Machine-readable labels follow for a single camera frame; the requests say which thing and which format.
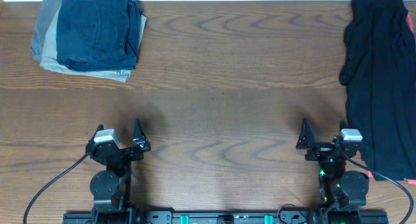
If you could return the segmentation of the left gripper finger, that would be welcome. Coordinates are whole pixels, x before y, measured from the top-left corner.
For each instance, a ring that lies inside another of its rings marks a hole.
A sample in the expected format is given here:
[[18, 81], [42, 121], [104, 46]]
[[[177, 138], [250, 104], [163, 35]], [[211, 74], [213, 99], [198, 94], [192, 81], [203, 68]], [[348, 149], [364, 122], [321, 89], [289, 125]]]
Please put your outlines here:
[[104, 129], [104, 126], [102, 124], [99, 124], [94, 134], [97, 134], [99, 131], [102, 131], [103, 129]]
[[151, 151], [151, 144], [146, 135], [144, 134], [144, 131], [142, 130], [139, 119], [137, 117], [135, 118], [135, 125], [133, 127], [133, 141], [136, 143], [136, 145], [140, 148], [141, 151]]

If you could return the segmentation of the black t-shirt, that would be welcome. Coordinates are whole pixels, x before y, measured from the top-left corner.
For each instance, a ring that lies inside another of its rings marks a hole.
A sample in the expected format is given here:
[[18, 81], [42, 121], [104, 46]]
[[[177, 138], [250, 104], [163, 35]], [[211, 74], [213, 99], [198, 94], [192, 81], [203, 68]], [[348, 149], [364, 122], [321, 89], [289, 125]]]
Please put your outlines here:
[[415, 37], [403, 0], [352, 0], [344, 31], [346, 116], [362, 160], [391, 179], [415, 179]]

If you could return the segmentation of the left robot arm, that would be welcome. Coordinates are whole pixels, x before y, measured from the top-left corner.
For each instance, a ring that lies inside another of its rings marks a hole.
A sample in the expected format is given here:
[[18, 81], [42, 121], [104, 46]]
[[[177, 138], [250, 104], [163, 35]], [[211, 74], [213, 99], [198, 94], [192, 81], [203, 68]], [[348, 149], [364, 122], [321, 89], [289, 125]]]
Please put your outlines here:
[[88, 141], [85, 153], [105, 166], [90, 181], [94, 196], [92, 223], [145, 223], [143, 213], [131, 203], [131, 163], [144, 158], [151, 144], [139, 119], [135, 119], [132, 147], [119, 148], [120, 139], [114, 129], [99, 125]]

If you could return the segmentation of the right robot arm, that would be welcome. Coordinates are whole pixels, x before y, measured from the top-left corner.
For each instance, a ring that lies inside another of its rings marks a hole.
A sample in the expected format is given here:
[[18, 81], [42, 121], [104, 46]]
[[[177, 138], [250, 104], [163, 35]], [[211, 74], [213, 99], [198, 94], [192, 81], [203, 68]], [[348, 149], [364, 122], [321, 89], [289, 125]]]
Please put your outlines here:
[[309, 120], [302, 120], [296, 149], [306, 151], [305, 160], [318, 162], [319, 194], [324, 201], [322, 207], [309, 211], [307, 223], [361, 223], [359, 209], [367, 204], [369, 177], [347, 171], [346, 161], [356, 156], [362, 139], [357, 129], [341, 121], [331, 142], [318, 142]]

